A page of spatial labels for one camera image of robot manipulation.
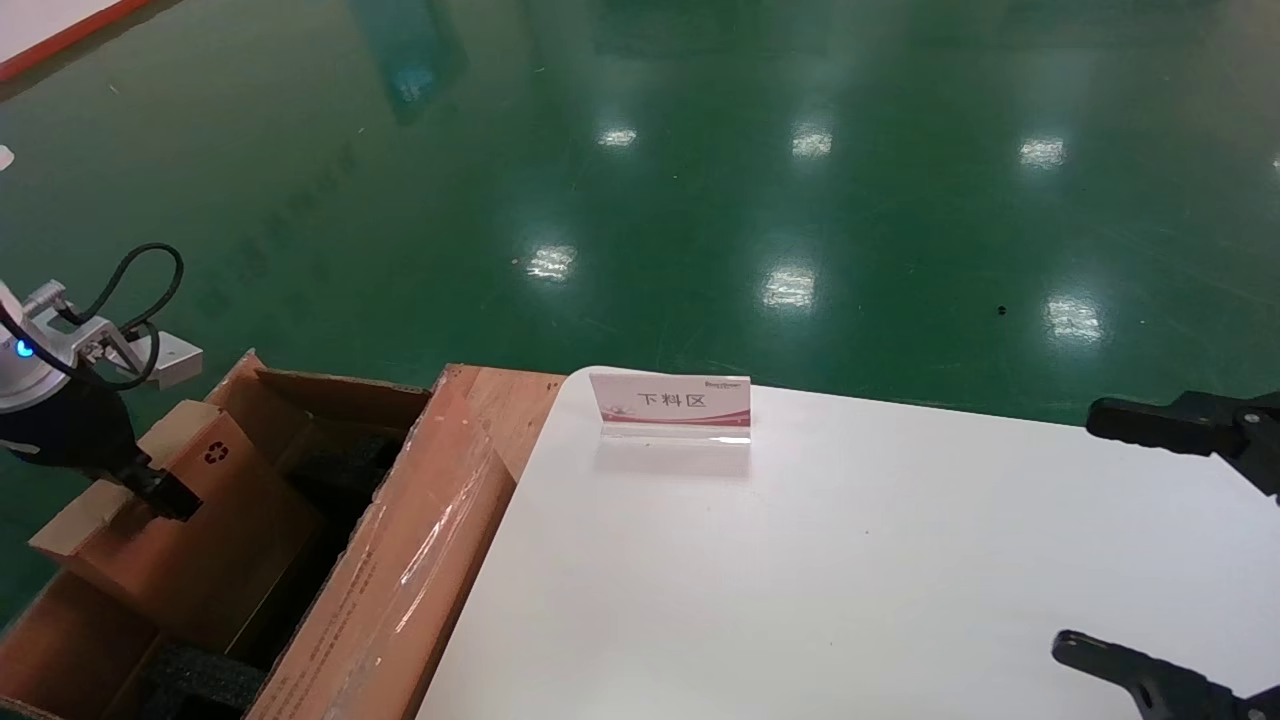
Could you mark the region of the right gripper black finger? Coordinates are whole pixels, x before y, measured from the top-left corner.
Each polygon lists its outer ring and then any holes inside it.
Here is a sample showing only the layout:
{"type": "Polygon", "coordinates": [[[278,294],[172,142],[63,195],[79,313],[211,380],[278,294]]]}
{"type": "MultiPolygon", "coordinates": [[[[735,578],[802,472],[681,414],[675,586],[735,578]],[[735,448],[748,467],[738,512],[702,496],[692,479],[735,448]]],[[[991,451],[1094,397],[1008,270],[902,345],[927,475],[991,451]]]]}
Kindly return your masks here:
{"type": "Polygon", "coordinates": [[[1085,430],[1172,454],[1217,455],[1261,495],[1279,497],[1279,392],[1234,398],[1187,391],[1167,405],[1098,398],[1085,430]]]}
{"type": "Polygon", "coordinates": [[[1249,697],[1188,667],[1075,630],[1053,638],[1059,664],[1124,689],[1143,719],[1277,719],[1276,685],[1249,697]]]}

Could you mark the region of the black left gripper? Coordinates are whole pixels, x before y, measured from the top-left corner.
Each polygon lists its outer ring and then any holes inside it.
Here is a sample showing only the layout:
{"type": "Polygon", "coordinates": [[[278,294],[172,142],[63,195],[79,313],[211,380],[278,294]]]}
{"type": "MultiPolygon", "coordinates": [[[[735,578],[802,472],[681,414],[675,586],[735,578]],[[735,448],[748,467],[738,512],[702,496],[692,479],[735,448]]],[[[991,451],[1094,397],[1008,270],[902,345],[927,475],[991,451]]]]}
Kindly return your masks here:
{"type": "Polygon", "coordinates": [[[3,447],[20,461],[106,477],[159,518],[188,521],[204,501],[170,471],[151,468],[122,397],[99,386],[63,386],[1,415],[3,447]]]}

